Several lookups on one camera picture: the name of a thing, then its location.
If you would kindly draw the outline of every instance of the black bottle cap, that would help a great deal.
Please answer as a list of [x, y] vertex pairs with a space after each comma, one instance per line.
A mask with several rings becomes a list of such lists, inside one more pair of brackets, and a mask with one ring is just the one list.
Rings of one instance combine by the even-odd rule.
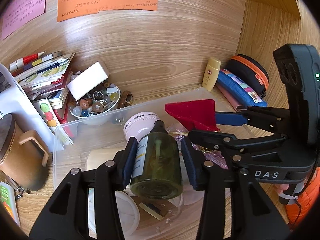
[[164, 128], [164, 122], [162, 122], [161, 120], [155, 121], [150, 133], [152, 132], [163, 132], [168, 134], [167, 130]]

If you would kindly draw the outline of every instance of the pink sticky note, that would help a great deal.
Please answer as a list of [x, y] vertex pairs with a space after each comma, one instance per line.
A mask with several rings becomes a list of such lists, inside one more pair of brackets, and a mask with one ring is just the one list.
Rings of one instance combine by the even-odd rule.
[[14, 0], [2, 19], [2, 40], [27, 22], [44, 13], [45, 0]]

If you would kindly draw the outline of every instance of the orange sleeve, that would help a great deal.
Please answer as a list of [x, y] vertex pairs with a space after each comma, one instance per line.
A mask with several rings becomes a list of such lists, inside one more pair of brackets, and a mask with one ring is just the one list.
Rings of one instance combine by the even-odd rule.
[[[313, 203], [316, 201], [320, 190], [320, 168], [317, 168], [316, 178], [309, 184], [304, 193], [298, 197], [298, 202], [301, 205], [300, 216], [295, 223], [294, 227], [297, 226], [306, 216]], [[293, 224], [299, 214], [299, 207], [296, 204], [285, 205], [287, 215], [290, 220], [290, 224]]]

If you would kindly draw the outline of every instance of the orange zipper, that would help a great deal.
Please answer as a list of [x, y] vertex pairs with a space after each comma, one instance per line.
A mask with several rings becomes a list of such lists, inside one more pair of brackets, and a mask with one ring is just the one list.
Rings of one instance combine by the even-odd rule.
[[252, 71], [254, 71], [261, 78], [261, 80], [263, 81], [263, 83], [264, 83], [264, 85], [266, 87], [266, 90], [268, 89], [269, 81], [268, 81], [266, 75], [255, 64], [253, 64], [249, 60], [247, 60], [247, 59], [245, 59], [245, 58], [243, 58], [241, 56], [237, 56], [237, 55], [233, 56], [231, 59], [239, 61], [240, 63], [242, 63], [243, 65], [246, 65], [248, 68], [250, 68]]

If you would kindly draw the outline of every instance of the blue pencil case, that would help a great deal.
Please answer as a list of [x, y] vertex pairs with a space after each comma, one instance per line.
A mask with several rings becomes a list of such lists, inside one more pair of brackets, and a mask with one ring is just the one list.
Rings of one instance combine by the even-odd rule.
[[226, 69], [220, 70], [217, 82], [246, 108], [248, 106], [267, 106], [267, 103], [251, 87]]

